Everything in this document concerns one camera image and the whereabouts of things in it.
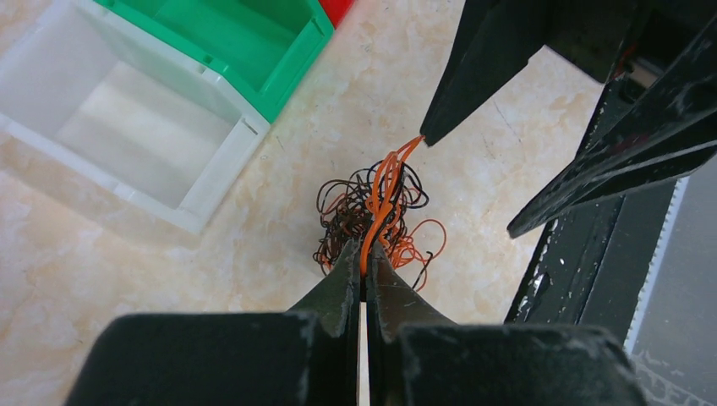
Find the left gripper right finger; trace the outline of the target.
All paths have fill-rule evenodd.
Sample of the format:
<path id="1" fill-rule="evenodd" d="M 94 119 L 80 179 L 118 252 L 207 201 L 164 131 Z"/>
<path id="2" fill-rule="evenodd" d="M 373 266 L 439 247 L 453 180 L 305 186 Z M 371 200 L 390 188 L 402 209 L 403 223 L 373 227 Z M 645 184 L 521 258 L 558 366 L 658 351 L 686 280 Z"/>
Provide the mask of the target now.
<path id="1" fill-rule="evenodd" d="M 367 331 L 371 343 L 391 343 L 404 325 L 453 326 L 454 321 L 424 300 L 393 269 L 375 244 L 366 275 Z"/>

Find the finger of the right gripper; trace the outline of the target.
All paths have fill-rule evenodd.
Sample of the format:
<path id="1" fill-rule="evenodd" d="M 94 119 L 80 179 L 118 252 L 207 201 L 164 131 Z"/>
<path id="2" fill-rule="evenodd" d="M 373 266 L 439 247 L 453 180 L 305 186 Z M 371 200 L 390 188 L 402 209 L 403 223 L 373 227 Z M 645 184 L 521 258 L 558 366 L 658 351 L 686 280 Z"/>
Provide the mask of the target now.
<path id="1" fill-rule="evenodd" d="M 515 239 L 573 207 L 679 178 L 716 146 L 716 19 L 508 224 Z"/>
<path id="2" fill-rule="evenodd" d="M 486 103 L 545 44 L 549 3 L 465 2 L 450 57 L 419 133 L 437 144 Z"/>

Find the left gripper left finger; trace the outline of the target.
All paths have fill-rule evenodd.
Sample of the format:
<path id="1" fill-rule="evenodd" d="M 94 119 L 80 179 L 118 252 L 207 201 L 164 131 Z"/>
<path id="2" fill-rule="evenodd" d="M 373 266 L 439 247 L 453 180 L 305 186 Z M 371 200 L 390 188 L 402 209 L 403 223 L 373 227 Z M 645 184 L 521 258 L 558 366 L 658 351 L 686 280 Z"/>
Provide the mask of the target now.
<path id="1" fill-rule="evenodd" d="M 332 337 L 340 337 L 357 327 L 360 308 L 359 249 L 359 242 L 349 240 L 331 271 L 288 311 L 315 314 Z"/>

